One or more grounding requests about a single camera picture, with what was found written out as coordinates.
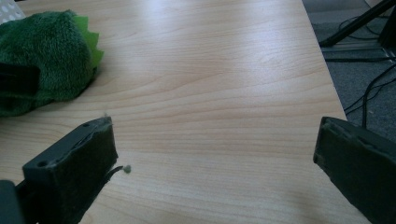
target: dark green plush fabric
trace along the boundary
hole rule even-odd
[[[35,95],[1,92],[0,117],[74,99],[92,81],[92,53],[74,16],[70,10],[44,12],[0,25],[0,62],[40,69]]]

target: green plush toy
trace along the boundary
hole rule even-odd
[[[0,25],[0,117],[18,116],[81,94],[103,52],[88,18],[44,12]]]

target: gray carpet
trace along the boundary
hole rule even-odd
[[[386,20],[375,19],[368,25],[374,31],[379,33],[382,30]],[[329,37],[338,30],[339,23],[322,23],[313,24],[318,41]],[[373,37],[365,28],[360,29],[353,34],[361,37]],[[347,41],[360,42],[347,38]],[[375,50],[350,50],[342,52],[323,52],[324,58],[378,58],[385,57],[386,54],[382,49]],[[353,102],[358,100],[365,92],[369,83],[393,65],[394,62],[385,61],[380,63],[327,63],[330,74],[337,93],[340,97],[343,108],[347,108]],[[375,85],[385,83],[396,78],[396,69],[378,81]],[[369,102],[367,113],[367,128],[374,133],[378,133],[389,140],[396,142],[396,82],[391,83]],[[348,121],[361,125],[361,108],[346,115]]]

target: wooden table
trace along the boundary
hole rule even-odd
[[[76,100],[0,119],[0,179],[79,124],[113,118],[117,173],[82,223],[368,223],[313,161],[345,118],[301,1],[29,0],[101,34]]]

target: white perforated object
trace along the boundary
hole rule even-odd
[[[14,0],[0,0],[0,24],[25,18]]]

